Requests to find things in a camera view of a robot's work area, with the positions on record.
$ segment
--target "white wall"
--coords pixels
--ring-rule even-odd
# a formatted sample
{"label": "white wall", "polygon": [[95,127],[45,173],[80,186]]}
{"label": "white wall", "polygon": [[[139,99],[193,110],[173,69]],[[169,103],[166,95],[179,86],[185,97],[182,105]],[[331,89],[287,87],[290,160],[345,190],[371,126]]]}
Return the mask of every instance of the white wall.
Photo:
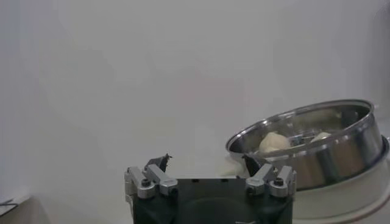
{"label": "white wall", "polygon": [[212,170],[240,128],[322,100],[386,117],[386,2],[1,1],[0,199],[34,195],[31,223],[129,223],[129,165]]}

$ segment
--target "dough ball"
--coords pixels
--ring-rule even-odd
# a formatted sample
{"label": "dough ball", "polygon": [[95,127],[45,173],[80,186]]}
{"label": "dough ball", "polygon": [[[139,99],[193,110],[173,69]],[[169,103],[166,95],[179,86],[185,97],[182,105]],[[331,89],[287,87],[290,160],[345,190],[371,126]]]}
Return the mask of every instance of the dough ball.
{"label": "dough ball", "polygon": [[283,135],[278,135],[274,132],[270,132],[261,141],[258,148],[260,153],[267,153],[279,149],[288,149],[290,147],[291,145],[288,141],[288,138],[284,137]]}
{"label": "dough ball", "polygon": [[327,133],[327,132],[321,132],[321,133],[319,133],[316,137],[314,137],[310,142],[315,142],[315,141],[318,141],[318,140],[327,138],[327,137],[329,137],[329,136],[330,136],[329,133]]}
{"label": "dough ball", "polygon": [[240,176],[246,168],[238,161],[227,156],[217,162],[217,174],[221,177]]}

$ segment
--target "metal bowl rim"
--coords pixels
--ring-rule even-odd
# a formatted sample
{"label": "metal bowl rim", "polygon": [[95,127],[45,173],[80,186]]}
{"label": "metal bowl rim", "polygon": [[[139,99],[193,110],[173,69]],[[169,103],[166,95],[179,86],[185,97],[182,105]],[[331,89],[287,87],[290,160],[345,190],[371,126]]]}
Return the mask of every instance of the metal bowl rim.
{"label": "metal bowl rim", "polygon": [[284,113],[276,114],[274,116],[271,116],[266,119],[262,119],[253,125],[241,130],[237,134],[233,135],[226,143],[225,148],[228,152],[233,152],[233,153],[240,153],[240,152],[234,152],[230,150],[230,147],[232,144],[239,138],[241,138],[242,135],[245,135],[247,132],[252,131],[253,129],[263,126],[263,123],[267,123],[269,121],[271,122],[277,122],[285,118],[289,118],[290,116],[297,115],[297,114],[302,114],[306,113],[309,111],[314,111],[318,110],[321,108],[330,108],[332,106],[341,106],[341,105],[355,105],[355,106],[362,106],[366,107],[369,109],[369,112],[362,117],[360,120],[357,122],[353,123],[352,125],[337,131],[336,133],[333,133],[331,136],[321,139],[315,142],[311,142],[305,145],[299,145],[295,146],[292,148],[289,148],[287,150],[278,150],[275,152],[270,152],[268,153],[265,158],[267,159],[274,159],[274,160],[280,160],[284,159],[284,157],[288,156],[303,156],[306,155],[307,153],[315,153],[318,152],[319,150],[325,150],[327,149],[327,146],[330,144],[334,144],[341,142],[343,139],[342,137],[344,136],[350,136],[350,135],[355,135],[356,133],[360,133],[364,131],[364,129],[367,128],[368,125],[365,126],[366,123],[371,121],[374,121],[374,106],[371,102],[366,101],[366,100],[360,100],[360,99],[344,99],[344,100],[332,100],[332,101],[326,101],[326,102],[321,102],[321,103],[315,103],[311,105],[307,105],[304,107],[298,107],[293,110],[289,110]]}

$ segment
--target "screw head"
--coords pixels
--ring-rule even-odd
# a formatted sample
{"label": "screw head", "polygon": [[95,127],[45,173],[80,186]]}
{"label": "screw head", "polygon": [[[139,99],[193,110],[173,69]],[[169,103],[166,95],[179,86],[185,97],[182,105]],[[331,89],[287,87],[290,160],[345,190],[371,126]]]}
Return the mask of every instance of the screw head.
{"label": "screw head", "polygon": [[248,188],[246,189],[246,194],[247,194],[248,196],[254,196],[254,195],[255,195],[255,189],[252,188],[252,187],[248,187]]}
{"label": "screw head", "polygon": [[143,179],[143,180],[141,181],[141,186],[142,186],[142,187],[148,187],[148,186],[150,186],[150,185],[151,185],[151,181],[148,180],[148,179]]}
{"label": "screw head", "polygon": [[275,180],[274,180],[274,184],[276,186],[283,186],[285,182],[283,181],[283,179],[281,179],[280,177],[277,177]]}
{"label": "screw head", "polygon": [[169,190],[169,196],[177,197],[178,193],[179,191],[177,190],[177,188],[172,188],[171,190]]}

